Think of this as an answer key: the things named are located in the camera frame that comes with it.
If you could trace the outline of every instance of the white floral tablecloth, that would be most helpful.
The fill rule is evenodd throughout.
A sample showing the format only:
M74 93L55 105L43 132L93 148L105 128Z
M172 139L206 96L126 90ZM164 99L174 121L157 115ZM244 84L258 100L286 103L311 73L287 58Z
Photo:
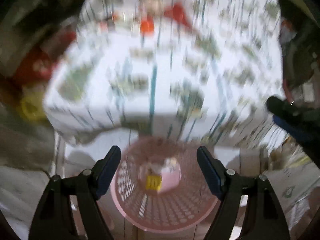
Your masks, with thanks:
M263 143L272 131L265 142L276 146L274 140L285 133L274 136L263 109L269 96L282 96L277 0L163 3L176 1L183 2L200 36L164 17L155 20L153 36L118 27L107 32L98 20L111 11L134 12L138 0L86 0L77 41L44 99L56 130L79 135L122 126L173 140L241 147Z

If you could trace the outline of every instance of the basket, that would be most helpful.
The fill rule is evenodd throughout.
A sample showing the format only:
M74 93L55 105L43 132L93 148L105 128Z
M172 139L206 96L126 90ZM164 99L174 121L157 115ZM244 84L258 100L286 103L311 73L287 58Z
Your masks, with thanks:
M120 213L154 233L176 233L201 222L218 200L198 166L196 150L153 137L129 146L111 182Z

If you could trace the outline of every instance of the metal screw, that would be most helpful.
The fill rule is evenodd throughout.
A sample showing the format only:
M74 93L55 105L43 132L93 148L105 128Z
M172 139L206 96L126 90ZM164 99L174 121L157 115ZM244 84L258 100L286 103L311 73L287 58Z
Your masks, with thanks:
M230 175L230 176L233 176L236 174L236 172L232 169L227 169L227 174Z
M89 176L91 174L91 170L90 169L86 169L86 170L82 171L82 174L84 176Z
M262 181L265 181L265 180L267 180L267 176L263 175L263 174L260 174L259 175L259 179L261 179Z
M60 179L60 176L59 175L54 175L52 176L51 178L53 181L58 181Z

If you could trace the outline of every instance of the table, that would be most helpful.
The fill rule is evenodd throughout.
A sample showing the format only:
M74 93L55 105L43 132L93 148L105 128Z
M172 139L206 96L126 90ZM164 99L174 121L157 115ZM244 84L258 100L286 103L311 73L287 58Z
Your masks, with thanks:
M44 99L55 129L76 142L90 141L83 133L91 138L127 127L239 147L258 146L267 136L264 142L276 146L285 133L274 133L264 103L283 96L277 0L162 1L183 2L201 35L164 17L150 37L107 32L97 20L135 11L138 0L86 0L77 41Z

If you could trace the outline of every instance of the yellow object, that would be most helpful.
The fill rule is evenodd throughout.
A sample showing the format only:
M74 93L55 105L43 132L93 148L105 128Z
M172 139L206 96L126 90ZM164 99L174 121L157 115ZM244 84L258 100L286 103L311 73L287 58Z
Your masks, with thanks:
M153 189L159 191L161 189L162 177L157 175L147 176L146 189Z
M42 109L43 92L34 93L21 99L20 105L23 114L31 121L45 119L46 115Z

